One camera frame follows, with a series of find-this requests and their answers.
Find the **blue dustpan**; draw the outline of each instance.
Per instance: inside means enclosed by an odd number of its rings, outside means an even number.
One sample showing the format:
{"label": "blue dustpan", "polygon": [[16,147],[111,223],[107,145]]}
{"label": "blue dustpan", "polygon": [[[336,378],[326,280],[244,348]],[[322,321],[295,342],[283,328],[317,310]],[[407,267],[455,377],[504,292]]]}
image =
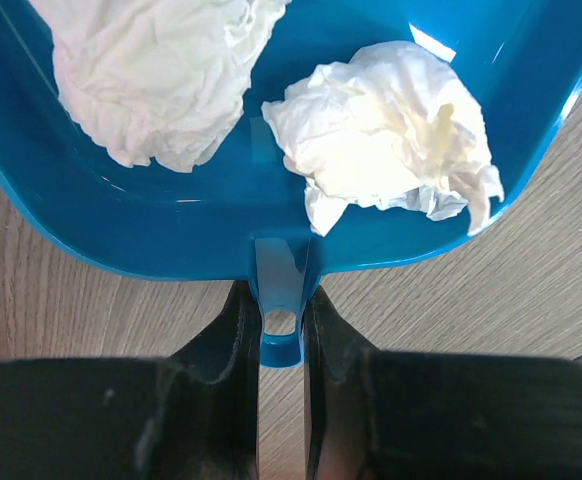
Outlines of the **blue dustpan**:
{"label": "blue dustpan", "polygon": [[[466,213],[442,222],[349,207],[312,236],[304,179],[282,166],[260,106],[319,63],[415,40],[450,61],[483,106],[506,193],[520,195],[582,90],[582,2],[294,0],[245,95],[245,114],[193,174],[128,170],[57,102],[51,36],[26,0],[0,0],[0,185],[28,221],[72,255],[155,280],[249,279],[264,313],[300,318],[322,275],[419,262],[467,240]],[[262,361],[301,359],[298,331],[265,335]]]}

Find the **crumpled paper towel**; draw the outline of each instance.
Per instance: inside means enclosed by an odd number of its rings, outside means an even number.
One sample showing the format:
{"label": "crumpled paper towel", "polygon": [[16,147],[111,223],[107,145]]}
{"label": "crumpled paper towel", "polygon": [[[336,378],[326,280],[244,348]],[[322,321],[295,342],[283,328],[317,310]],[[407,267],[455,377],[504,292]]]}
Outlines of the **crumpled paper towel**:
{"label": "crumpled paper towel", "polygon": [[469,234],[504,199],[480,105],[451,67],[411,42],[360,49],[318,66],[264,103],[285,167],[307,179],[312,229],[326,235],[349,204],[402,207],[431,220],[468,205]]}
{"label": "crumpled paper towel", "polygon": [[190,172],[241,117],[290,0],[29,0],[53,33],[62,105],[121,165]]}

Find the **wooden floor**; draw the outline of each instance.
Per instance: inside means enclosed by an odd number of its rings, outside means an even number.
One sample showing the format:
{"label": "wooden floor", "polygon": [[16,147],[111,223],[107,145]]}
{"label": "wooden floor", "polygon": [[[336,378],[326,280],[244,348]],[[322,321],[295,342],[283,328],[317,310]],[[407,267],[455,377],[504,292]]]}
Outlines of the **wooden floor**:
{"label": "wooden floor", "polygon": [[[323,285],[381,347],[581,355],[582,97],[522,198],[478,239]],[[210,321],[228,288],[87,267],[33,232],[0,191],[0,357],[166,355]],[[302,370],[262,371],[260,395],[262,478],[303,478]]]}

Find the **dustpan handle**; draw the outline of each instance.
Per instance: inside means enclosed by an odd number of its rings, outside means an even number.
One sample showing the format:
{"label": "dustpan handle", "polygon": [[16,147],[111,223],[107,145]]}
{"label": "dustpan handle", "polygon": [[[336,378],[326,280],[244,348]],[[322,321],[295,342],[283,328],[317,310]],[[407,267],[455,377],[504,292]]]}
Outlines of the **dustpan handle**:
{"label": "dustpan handle", "polygon": [[283,310],[295,315],[295,330],[271,335],[262,328],[260,363],[270,368],[289,368],[302,362],[302,313],[307,299],[319,284],[318,268],[310,239],[259,238],[254,240],[253,296],[263,321],[267,313]]}

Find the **white tissue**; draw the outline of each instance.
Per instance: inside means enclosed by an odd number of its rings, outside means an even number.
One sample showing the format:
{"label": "white tissue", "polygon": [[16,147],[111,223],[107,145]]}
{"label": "white tissue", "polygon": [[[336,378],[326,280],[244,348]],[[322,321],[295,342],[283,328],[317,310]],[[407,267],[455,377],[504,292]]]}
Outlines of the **white tissue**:
{"label": "white tissue", "polygon": [[121,165],[190,172],[243,113],[290,0],[30,0],[53,33],[60,102]]}
{"label": "white tissue", "polygon": [[288,170],[307,178],[312,229],[326,235],[349,204],[419,210],[431,220],[467,204],[469,234],[504,191],[480,105],[451,67],[420,46],[360,49],[318,66],[262,113]]}

